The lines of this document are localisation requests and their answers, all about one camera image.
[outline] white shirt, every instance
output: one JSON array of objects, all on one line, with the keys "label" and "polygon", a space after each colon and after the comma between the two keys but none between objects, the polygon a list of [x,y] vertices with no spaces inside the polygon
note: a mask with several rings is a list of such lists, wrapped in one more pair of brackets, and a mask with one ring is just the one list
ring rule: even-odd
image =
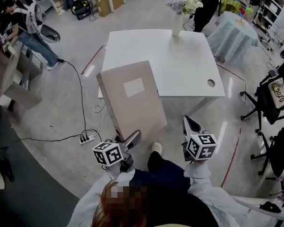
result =
[{"label": "white shirt", "polygon": [[[100,203],[100,195],[105,186],[111,181],[111,177],[118,182],[118,186],[129,186],[135,170],[118,174],[119,165],[116,164],[113,167],[110,167],[108,173],[104,173],[80,199],[67,227],[91,226],[94,213]],[[219,226],[244,227],[248,219],[246,209],[238,204],[225,190],[220,187],[213,187],[209,178],[210,175],[207,162],[187,165],[184,176],[189,177],[191,181],[188,193],[198,197],[209,207]]]}]

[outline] black chair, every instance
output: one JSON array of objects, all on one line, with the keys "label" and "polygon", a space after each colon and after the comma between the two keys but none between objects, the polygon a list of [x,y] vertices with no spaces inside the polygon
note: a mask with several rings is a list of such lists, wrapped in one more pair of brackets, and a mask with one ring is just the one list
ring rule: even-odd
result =
[{"label": "black chair", "polygon": [[284,119],[284,115],[279,117],[280,112],[284,110],[284,106],[282,106],[281,108],[275,107],[273,98],[268,88],[269,83],[279,78],[283,78],[284,81],[284,64],[280,67],[278,72],[279,75],[276,76],[275,71],[270,70],[268,75],[260,82],[260,85],[257,87],[257,91],[255,93],[255,96],[257,96],[257,101],[246,91],[240,92],[241,96],[245,94],[248,97],[248,99],[255,105],[254,110],[252,110],[247,115],[241,116],[241,120],[244,120],[253,113],[257,112],[259,120],[259,128],[256,129],[256,133],[259,133],[262,127],[261,112],[263,112],[264,116],[267,118],[270,124],[274,124],[277,120]]},{"label": "black chair", "polygon": [[270,146],[268,145],[265,135],[262,132],[259,132],[259,135],[263,137],[266,153],[259,156],[251,155],[250,159],[266,157],[263,169],[258,172],[258,175],[264,174],[267,164],[270,161],[274,174],[279,177],[284,170],[284,128],[279,131],[277,136],[270,137]]}]

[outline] power strip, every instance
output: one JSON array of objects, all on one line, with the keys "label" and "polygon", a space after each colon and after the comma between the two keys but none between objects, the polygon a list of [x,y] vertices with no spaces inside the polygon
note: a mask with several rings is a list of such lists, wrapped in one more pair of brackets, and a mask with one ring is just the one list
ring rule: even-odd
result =
[{"label": "power strip", "polygon": [[84,144],[89,143],[89,142],[91,142],[95,139],[95,137],[93,135],[89,135],[89,140],[81,142],[81,137],[82,136],[80,136],[80,139],[79,139],[80,145],[84,145]]}]

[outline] round table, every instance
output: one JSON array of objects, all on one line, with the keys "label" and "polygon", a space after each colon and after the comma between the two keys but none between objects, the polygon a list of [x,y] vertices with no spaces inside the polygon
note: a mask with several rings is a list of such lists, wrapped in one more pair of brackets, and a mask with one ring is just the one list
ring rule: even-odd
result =
[{"label": "round table", "polygon": [[218,17],[218,28],[207,41],[215,57],[228,64],[240,64],[249,47],[257,46],[257,33],[255,29],[241,17],[224,12]]}]

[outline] person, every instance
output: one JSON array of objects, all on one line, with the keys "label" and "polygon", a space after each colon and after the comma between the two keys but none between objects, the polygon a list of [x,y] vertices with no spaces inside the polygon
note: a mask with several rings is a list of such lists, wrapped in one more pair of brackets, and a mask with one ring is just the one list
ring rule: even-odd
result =
[{"label": "person", "polygon": [[206,161],[184,171],[161,157],[159,143],[151,151],[148,172],[120,173],[119,164],[107,168],[78,202],[68,227],[245,225],[247,210],[212,186]]},{"label": "person", "polygon": [[26,25],[26,14],[23,13],[23,10],[26,8],[19,7],[14,0],[6,0],[3,7],[5,13],[11,14],[11,24],[12,24],[12,33],[6,38],[7,41],[12,40],[15,36],[18,36],[18,40],[21,41],[24,45],[30,48],[32,51],[40,53],[48,62],[47,69],[52,70],[56,65],[59,64],[58,56],[52,51],[50,46],[43,41],[39,33],[29,34],[27,32]]},{"label": "person", "polygon": [[219,0],[202,0],[203,7],[197,8],[195,11],[194,22],[195,22],[195,32],[202,32],[203,28],[209,23],[213,17],[217,7],[219,5]]},{"label": "person", "polygon": [[249,1],[250,3],[250,7],[252,9],[252,12],[250,13],[245,13],[243,18],[251,24],[252,20],[254,19],[259,7],[260,7],[260,3],[261,3],[261,0],[250,0]]}]

